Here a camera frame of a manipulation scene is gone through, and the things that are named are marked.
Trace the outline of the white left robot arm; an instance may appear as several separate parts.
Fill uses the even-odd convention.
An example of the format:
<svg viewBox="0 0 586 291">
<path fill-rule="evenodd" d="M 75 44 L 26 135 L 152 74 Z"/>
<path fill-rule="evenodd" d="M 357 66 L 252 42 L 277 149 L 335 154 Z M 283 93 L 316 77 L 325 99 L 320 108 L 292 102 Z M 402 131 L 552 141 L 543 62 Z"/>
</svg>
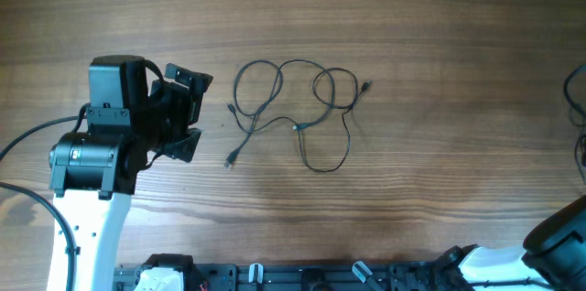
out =
<svg viewBox="0 0 586 291">
<path fill-rule="evenodd" d="M 190 162 L 213 77 L 134 55 L 101 56 L 88 69 L 87 129 L 49 153 L 55 227 L 50 290 L 109 290 L 137 175 L 160 156 Z"/>
</svg>

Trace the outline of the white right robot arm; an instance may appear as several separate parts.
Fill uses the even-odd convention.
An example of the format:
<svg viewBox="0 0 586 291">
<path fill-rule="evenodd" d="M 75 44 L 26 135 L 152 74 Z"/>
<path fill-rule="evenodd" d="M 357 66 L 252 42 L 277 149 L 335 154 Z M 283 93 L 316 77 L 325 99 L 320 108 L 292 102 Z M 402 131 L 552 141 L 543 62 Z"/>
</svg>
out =
<svg viewBox="0 0 586 291">
<path fill-rule="evenodd" d="M 585 198 L 542 221 L 522 246 L 454 247 L 432 272 L 438 290 L 585 291 Z"/>
</svg>

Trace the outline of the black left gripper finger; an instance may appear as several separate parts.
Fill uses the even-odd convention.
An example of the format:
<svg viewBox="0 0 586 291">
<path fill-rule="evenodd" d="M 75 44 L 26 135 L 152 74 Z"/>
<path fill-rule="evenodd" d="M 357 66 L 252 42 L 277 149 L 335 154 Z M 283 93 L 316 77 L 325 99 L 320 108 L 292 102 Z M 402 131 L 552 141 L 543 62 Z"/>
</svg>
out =
<svg viewBox="0 0 586 291">
<path fill-rule="evenodd" d="M 202 130 L 198 128 L 188 129 L 187 133 L 180 140 L 165 144 L 162 154 L 171 159 L 178 159 L 189 163 L 193 159 L 201 134 Z"/>
<path fill-rule="evenodd" d="M 186 86 L 193 98 L 201 98 L 213 81 L 212 75 L 191 71 L 172 63 L 166 65 L 165 76 Z"/>
</svg>

